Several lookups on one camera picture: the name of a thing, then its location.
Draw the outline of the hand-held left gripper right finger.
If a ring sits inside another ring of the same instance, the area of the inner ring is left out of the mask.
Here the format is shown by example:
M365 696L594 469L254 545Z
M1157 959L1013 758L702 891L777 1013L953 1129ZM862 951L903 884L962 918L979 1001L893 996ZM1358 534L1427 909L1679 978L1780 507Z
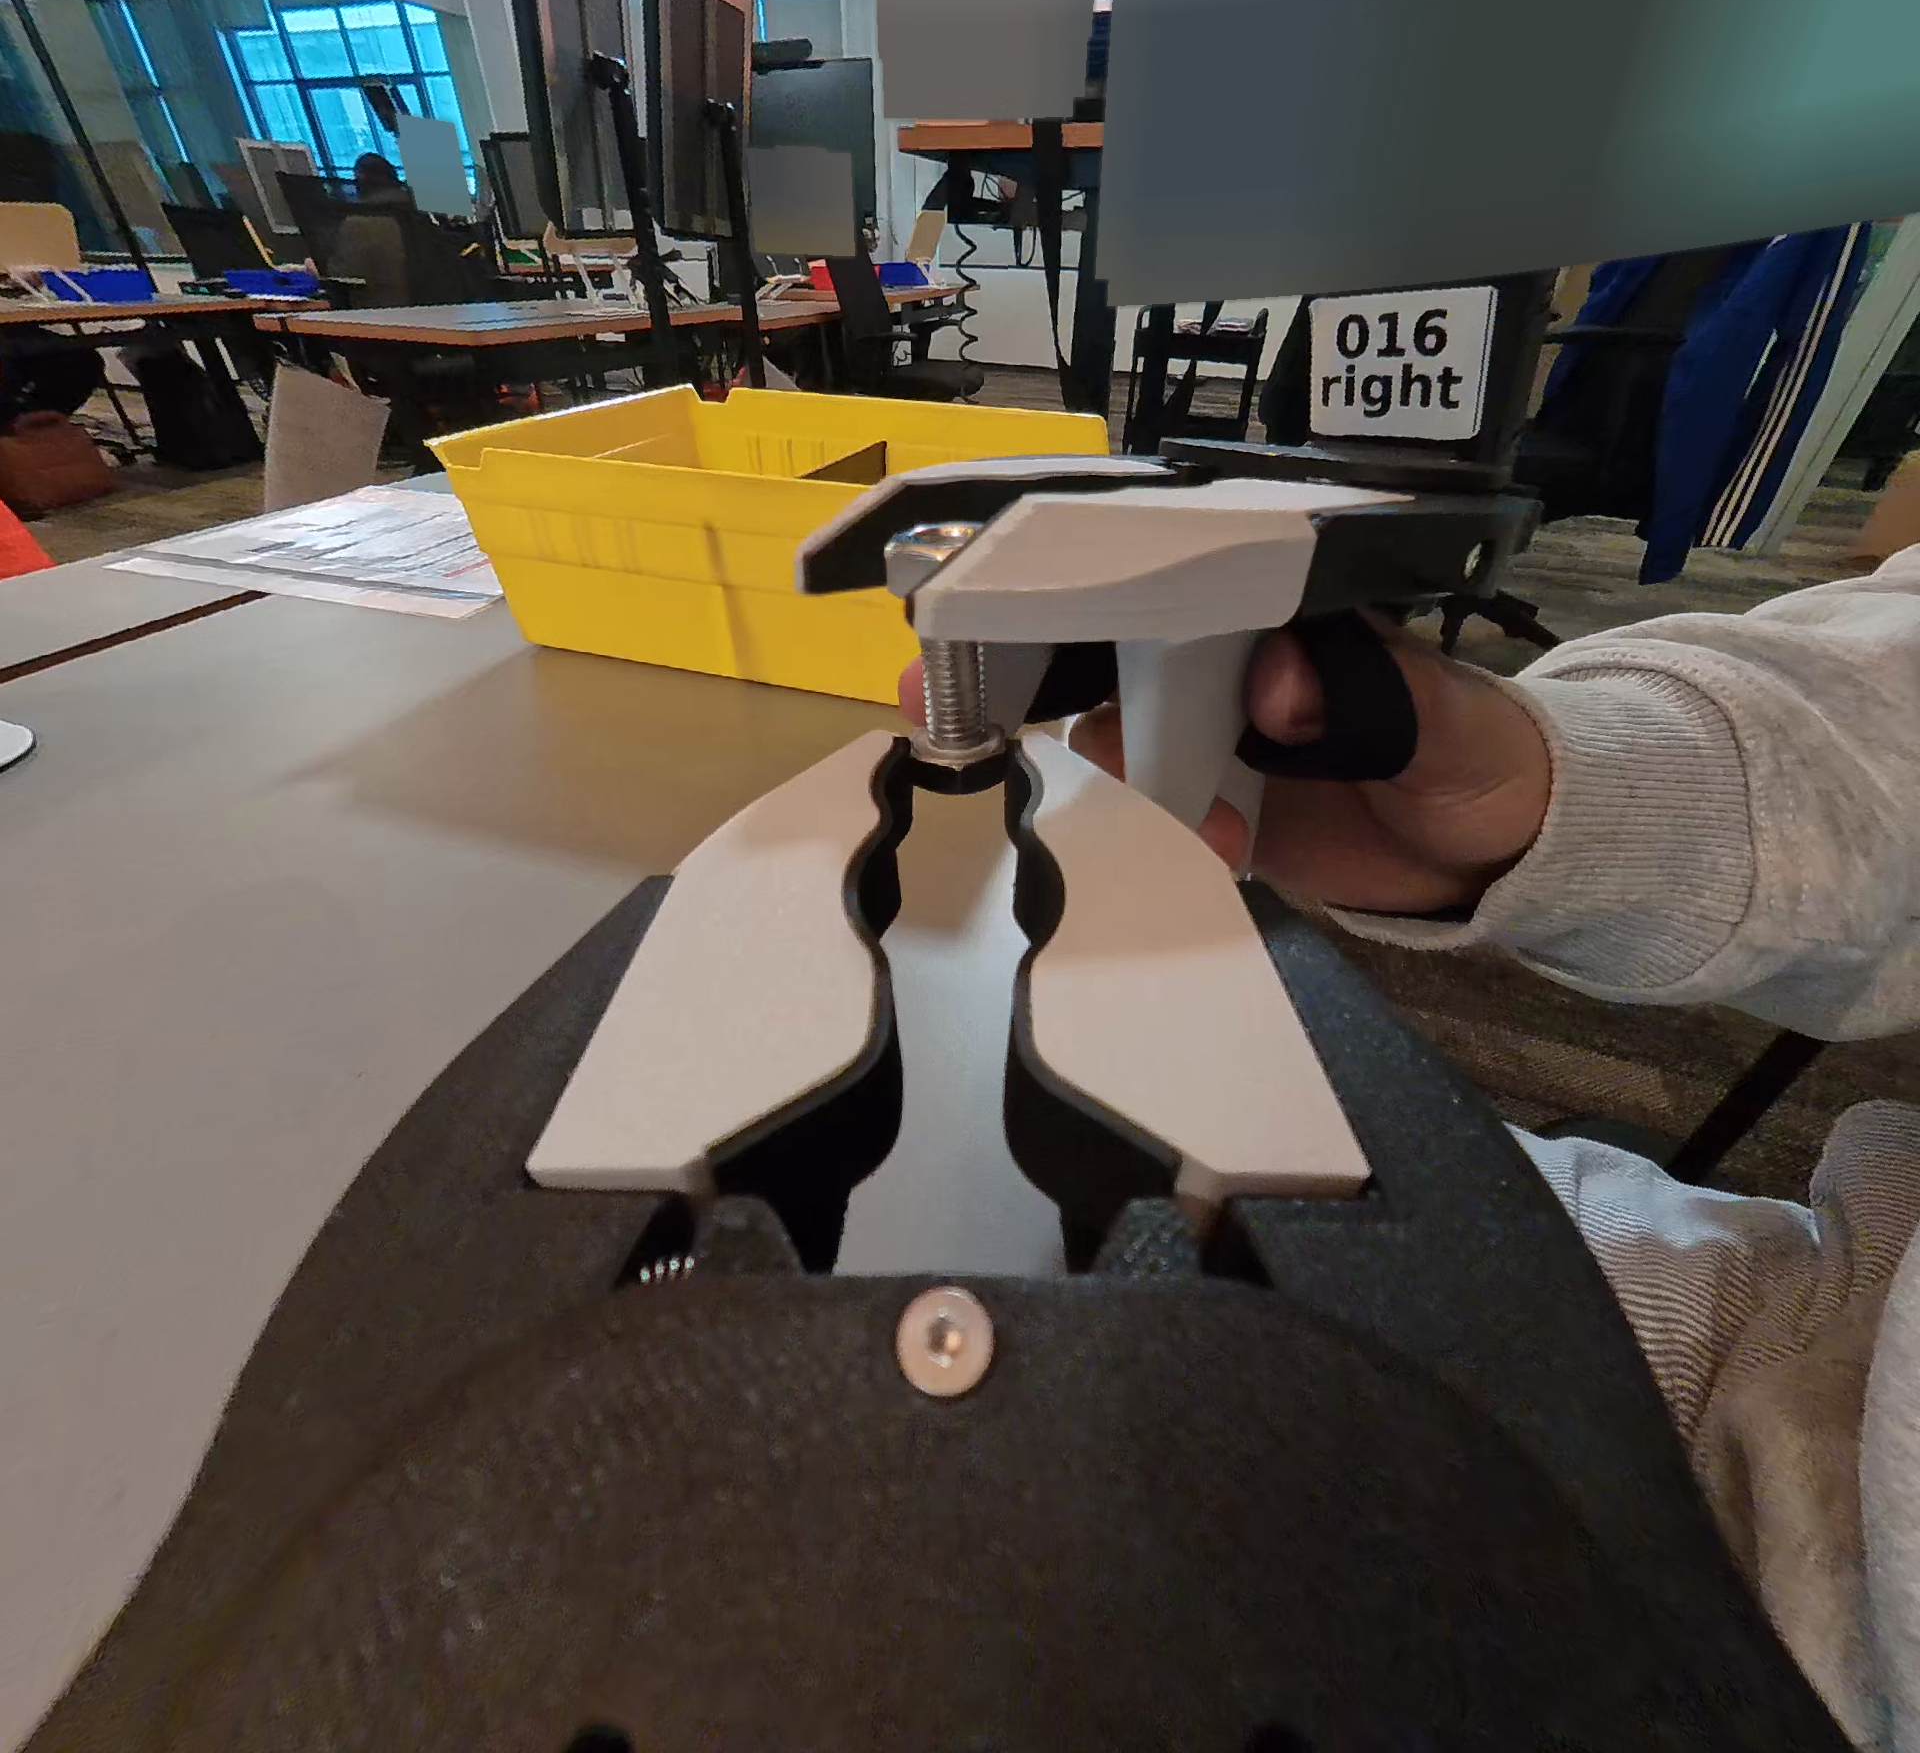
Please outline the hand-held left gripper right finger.
M1228 865L1061 740L1006 770L1015 852L1001 1124L1089 1271L1123 1209L1209 1239L1240 1201L1346 1205L1371 1169Z

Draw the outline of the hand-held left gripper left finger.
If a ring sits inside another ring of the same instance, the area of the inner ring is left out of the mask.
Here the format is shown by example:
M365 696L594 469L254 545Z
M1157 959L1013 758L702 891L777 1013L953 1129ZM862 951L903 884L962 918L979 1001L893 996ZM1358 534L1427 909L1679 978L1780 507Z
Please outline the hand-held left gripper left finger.
M667 878L526 1173L545 1191L755 1200L833 1271L900 1138L882 939L900 912L907 743L863 733L712 830Z

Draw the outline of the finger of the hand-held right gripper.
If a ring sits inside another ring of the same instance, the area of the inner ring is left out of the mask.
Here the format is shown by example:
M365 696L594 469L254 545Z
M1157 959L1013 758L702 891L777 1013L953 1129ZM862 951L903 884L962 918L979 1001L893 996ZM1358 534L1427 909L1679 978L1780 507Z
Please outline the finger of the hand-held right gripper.
M984 527L1030 492L1112 492L1178 485L1157 456L997 456L882 476L798 547L799 593L882 589L885 547L926 524Z
M974 644L1001 722L1060 649L1276 631L1310 600L1322 547L1417 514L1401 492L1228 478L1193 488L1030 492L907 596L923 646Z

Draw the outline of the silver hex bolt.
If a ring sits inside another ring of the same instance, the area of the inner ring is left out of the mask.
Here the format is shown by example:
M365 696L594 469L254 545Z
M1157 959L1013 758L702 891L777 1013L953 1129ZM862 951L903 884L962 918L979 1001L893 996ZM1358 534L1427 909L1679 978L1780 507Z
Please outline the silver hex bolt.
M985 656L974 640L934 639L920 631L915 598L960 550L977 527L970 522L923 522L887 539L882 550L885 589L903 603L921 656L920 731L940 747L966 747L996 731L988 716Z

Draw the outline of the silver hex nut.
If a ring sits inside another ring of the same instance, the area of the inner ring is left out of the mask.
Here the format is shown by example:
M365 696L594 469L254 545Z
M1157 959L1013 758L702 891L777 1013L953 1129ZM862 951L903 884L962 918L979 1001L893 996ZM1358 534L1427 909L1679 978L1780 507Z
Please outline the silver hex nut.
M940 747L928 731L907 737L907 776L915 791L940 796L968 796L999 786L1006 778L1010 740L1004 733L988 731L979 743Z

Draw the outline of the wooden standing desk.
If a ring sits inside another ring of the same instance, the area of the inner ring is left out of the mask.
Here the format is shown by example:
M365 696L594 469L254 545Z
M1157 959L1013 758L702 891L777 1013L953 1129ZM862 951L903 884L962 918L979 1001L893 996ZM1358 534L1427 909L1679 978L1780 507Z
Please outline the wooden standing desk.
M902 154L941 164L943 178L934 187L936 205L945 208L952 229L970 230L991 222L977 187L984 178L1010 178L1030 192L1042 232L1042 283L1054 320L1060 316L1063 283L1063 198L1070 192L1082 198L1070 347L1054 352L1054 365L1065 409L1105 418L1112 400L1116 312L1097 264L1101 121L920 121L900 126L896 139Z

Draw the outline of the grey desk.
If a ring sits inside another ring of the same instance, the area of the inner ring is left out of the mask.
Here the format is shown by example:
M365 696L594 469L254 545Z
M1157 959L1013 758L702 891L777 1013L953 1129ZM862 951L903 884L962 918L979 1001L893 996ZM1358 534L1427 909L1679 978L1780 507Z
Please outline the grey desk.
M1011 1748L1001 793L892 706L266 596L25 676L4 773L4 1749ZM531 1154L692 852L851 799L897 1132L770 1195Z

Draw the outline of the person's right hand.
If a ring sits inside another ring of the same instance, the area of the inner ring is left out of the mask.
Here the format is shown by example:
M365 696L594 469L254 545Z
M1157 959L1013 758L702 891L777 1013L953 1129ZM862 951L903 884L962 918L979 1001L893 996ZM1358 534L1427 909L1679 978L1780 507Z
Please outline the person's right hand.
M1534 845L1551 799L1544 733L1502 684L1379 614L1417 750L1392 780L1266 780L1249 824L1215 799L1198 836L1290 905L1452 916Z

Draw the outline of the black office chair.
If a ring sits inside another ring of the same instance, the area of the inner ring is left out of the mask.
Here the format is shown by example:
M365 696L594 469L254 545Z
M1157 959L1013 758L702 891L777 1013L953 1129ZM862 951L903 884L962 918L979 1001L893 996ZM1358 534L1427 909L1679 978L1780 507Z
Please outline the black office chair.
M829 255L826 274L837 311L837 347L831 387L854 396L955 403L976 398L988 374L982 366L929 358L887 304L874 263L863 255Z

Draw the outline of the yellow plastic bin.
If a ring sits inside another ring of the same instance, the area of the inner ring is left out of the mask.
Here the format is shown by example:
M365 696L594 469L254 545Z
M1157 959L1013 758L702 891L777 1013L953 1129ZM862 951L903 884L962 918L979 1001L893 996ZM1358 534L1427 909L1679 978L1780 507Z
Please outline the yellow plastic bin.
M799 593L801 541L884 472L1108 445L1091 415L679 387L429 449L527 642L890 706L902 604Z

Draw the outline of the blue striped jacket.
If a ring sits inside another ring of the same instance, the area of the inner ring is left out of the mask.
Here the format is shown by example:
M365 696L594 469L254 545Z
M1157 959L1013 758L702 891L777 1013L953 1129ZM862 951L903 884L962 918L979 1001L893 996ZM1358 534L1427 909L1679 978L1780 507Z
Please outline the blue striped jacket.
M1605 519L1637 585L1741 548L1823 395L1874 258L1874 222L1601 263L1550 366L1516 472L1544 520Z

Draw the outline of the wooden-edged office table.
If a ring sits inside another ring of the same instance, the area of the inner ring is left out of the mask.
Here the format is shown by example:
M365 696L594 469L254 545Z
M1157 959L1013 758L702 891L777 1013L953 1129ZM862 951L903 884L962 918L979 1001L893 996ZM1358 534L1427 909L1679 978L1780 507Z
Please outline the wooden-edged office table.
M667 384L700 366L738 366L743 312L731 301L669 306L673 356L661 354L648 312L613 301L473 301L400 308L266 311L251 324L267 339L323 351L356 379L371 377L397 435L417 446L442 418L485 422L502 389L600 383L620 370Z

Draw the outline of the tall black monitor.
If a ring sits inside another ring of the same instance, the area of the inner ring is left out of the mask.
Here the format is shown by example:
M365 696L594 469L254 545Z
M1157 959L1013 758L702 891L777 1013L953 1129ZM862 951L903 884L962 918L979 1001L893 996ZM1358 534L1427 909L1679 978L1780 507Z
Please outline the tall black monitor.
M507 0L539 216L612 234L627 207L598 58L630 65L627 0Z
M707 240L734 232L724 134L747 134L755 0L642 0L644 141L657 226Z

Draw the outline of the laminated printed sheet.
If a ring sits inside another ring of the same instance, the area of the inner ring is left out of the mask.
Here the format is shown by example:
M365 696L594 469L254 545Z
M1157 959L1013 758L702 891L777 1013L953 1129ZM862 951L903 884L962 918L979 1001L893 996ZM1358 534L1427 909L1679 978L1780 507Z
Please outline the laminated printed sheet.
M432 619L502 600L449 492L368 487L133 548L114 570Z

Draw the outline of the grey card sheet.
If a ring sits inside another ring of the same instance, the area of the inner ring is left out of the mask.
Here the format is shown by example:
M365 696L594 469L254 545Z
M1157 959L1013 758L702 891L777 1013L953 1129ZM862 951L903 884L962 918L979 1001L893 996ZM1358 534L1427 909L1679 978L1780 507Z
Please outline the grey card sheet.
M375 485L391 403L280 363L262 455L262 513Z

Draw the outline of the person's grey sweatshirt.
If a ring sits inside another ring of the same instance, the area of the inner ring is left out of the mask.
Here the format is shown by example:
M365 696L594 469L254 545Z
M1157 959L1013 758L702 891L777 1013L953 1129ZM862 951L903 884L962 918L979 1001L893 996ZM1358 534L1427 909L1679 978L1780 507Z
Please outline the person's grey sweatshirt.
M1516 1132L1624 1311L1740 1576L1857 1749L1917 1748L1917 1115L1833 1124L1800 1205Z

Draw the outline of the brown bag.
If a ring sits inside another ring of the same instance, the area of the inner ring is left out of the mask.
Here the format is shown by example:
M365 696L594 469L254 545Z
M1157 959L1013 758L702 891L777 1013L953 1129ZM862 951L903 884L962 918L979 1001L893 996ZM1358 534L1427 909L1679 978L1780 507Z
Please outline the brown bag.
M28 410L1 430L1 501L40 517L116 492L119 481L102 446L69 416Z

